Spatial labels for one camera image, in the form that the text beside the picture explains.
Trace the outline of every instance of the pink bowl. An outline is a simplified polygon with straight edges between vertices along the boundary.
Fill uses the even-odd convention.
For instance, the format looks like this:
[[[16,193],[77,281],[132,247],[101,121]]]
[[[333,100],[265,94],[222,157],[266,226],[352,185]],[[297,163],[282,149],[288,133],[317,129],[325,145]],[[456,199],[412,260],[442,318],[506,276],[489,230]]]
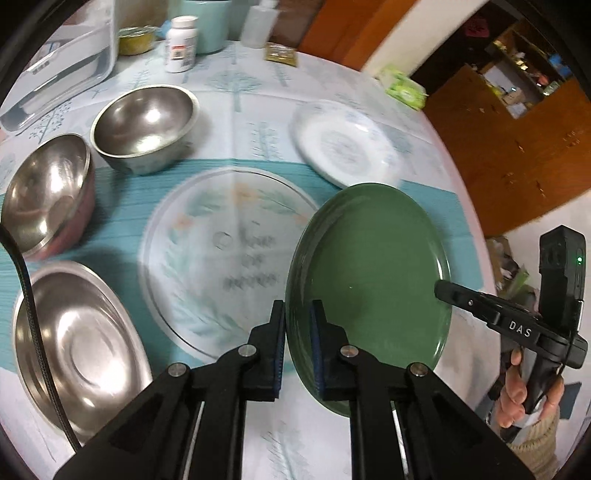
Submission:
[[[14,174],[2,224],[27,260],[44,260],[75,245],[95,208],[90,148],[75,134],[40,145]]]

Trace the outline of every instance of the teal cup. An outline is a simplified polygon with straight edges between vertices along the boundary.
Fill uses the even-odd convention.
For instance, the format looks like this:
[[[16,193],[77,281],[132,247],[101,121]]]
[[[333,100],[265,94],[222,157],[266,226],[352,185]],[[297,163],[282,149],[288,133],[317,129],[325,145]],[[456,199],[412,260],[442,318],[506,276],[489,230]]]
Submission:
[[[231,3],[231,0],[180,1],[177,15],[194,15],[198,19],[197,55],[212,53],[226,46]]]

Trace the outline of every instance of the white bottle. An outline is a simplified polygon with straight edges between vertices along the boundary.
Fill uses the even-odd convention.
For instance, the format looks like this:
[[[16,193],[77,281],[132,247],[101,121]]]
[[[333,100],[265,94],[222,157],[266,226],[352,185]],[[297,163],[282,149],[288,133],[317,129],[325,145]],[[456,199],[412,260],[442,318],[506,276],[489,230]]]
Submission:
[[[279,10],[275,10],[278,0],[261,0],[248,11],[240,42],[245,47],[263,48],[271,36]]]
[[[183,15],[171,21],[171,28],[166,33],[164,68],[167,72],[184,72],[195,65],[197,46],[197,17]]]

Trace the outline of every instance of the tablecloth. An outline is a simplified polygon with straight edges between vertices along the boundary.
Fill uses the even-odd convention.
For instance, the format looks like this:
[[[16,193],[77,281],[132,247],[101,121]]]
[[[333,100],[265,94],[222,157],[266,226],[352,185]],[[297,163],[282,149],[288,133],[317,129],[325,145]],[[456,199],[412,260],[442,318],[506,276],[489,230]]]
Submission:
[[[345,103],[379,124],[404,160],[399,188],[427,211],[440,232],[452,280],[493,291],[492,272],[472,204],[452,159],[424,114],[384,94],[367,75],[312,56],[299,54],[298,67],[293,68],[263,60],[262,50],[229,43],[219,53],[198,58],[193,69],[171,74],[164,71],[162,47],[120,58],[103,83],[0,144],[0,193],[4,193],[20,162],[43,141],[66,132],[78,133],[88,141],[96,114],[120,93],[167,83],[195,93],[201,115],[189,138],[187,158],[166,171],[128,177],[111,170],[93,152],[97,207],[80,245],[59,256],[96,271],[121,298],[154,375],[173,361],[196,366],[207,359],[196,358],[190,349],[172,342],[142,296],[138,251],[150,216],[179,184],[219,168],[269,172],[321,206],[338,188],[303,163],[289,133],[293,112],[310,100]],[[39,267],[29,266],[32,271]],[[14,373],[11,313],[18,288],[10,261],[2,253],[0,421],[33,472],[45,480],[72,453],[62,435],[29,404]],[[498,373],[498,354],[496,333],[454,311],[436,372],[474,407]],[[320,407],[288,362],[280,400],[248,406],[243,478],[350,477],[348,431],[348,421]],[[323,449],[315,448],[318,442]]]

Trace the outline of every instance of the metal bowl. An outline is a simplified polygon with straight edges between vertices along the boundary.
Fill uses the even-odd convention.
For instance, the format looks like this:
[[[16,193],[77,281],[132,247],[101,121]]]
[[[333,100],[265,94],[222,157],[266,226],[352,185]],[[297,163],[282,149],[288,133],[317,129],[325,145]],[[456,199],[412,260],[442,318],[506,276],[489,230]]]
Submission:
[[[31,276],[39,326],[56,388],[84,442],[151,381],[144,347],[125,308],[92,270],[61,261]],[[40,413],[59,428],[19,295],[12,314],[18,376]]]
[[[96,151],[115,170],[137,175],[162,170],[182,156],[199,102],[188,90],[151,85],[113,100],[90,129]]]
[[[90,148],[79,135],[59,135],[39,146],[14,174],[2,224],[23,257],[43,260],[80,239],[94,208]]]

